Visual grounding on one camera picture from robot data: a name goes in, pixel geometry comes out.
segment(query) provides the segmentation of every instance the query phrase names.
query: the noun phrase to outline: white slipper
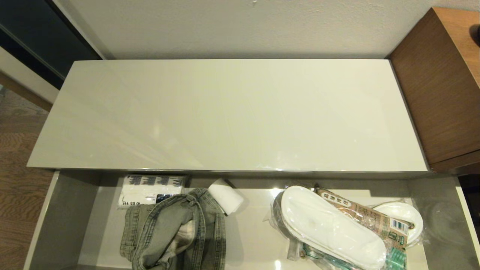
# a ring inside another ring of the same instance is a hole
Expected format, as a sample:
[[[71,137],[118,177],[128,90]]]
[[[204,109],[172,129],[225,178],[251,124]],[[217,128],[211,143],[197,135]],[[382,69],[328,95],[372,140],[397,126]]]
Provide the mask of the white slipper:
[[[287,229],[300,241],[365,270],[384,266],[386,248],[381,238],[313,191],[287,188],[281,209]]]

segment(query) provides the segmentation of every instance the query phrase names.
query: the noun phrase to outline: folded jeans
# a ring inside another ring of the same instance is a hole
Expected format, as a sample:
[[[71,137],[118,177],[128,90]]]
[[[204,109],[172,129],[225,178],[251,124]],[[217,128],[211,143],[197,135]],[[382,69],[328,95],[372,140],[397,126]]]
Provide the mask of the folded jeans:
[[[125,215],[120,254],[133,270],[223,270],[225,216],[205,188],[132,206]]]

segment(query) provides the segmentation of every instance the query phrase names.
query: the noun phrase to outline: plastic packaging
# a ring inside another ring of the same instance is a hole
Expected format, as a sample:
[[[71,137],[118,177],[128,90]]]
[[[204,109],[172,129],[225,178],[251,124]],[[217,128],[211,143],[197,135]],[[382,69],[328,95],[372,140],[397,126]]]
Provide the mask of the plastic packaging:
[[[369,207],[409,224],[406,249],[415,245],[425,245],[430,243],[426,237],[426,227],[424,225],[423,217],[417,210],[413,199],[389,201],[377,205],[371,205]]]
[[[419,238],[423,232],[423,218],[412,205],[404,202],[387,202],[373,209],[391,218],[407,221],[410,224],[408,228],[407,247],[420,242]]]
[[[123,178],[118,206],[159,203],[181,193],[186,180],[187,176],[129,174]]]
[[[272,204],[270,223],[290,240],[289,259],[307,257],[324,269],[406,269],[409,224],[312,190],[291,186]]]

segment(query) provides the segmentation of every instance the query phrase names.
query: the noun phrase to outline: barcode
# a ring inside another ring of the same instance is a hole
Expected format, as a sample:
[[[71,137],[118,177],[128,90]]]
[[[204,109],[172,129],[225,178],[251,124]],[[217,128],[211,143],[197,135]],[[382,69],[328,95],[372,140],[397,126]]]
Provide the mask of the barcode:
[[[403,232],[404,234],[408,235],[408,226],[404,223],[399,222],[398,220],[390,219],[391,224],[390,227],[396,229],[397,231]]]

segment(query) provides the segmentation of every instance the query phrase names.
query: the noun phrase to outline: white wall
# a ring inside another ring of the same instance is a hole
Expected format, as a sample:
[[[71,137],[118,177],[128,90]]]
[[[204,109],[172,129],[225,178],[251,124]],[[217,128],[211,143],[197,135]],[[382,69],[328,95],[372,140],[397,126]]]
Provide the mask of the white wall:
[[[55,0],[107,59],[384,58],[431,6],[479,0]]]
[[[23,85],[37,96],[54,103],[59,93],[58,89],[37,75],[22,62],[0,47],[0,72]]]

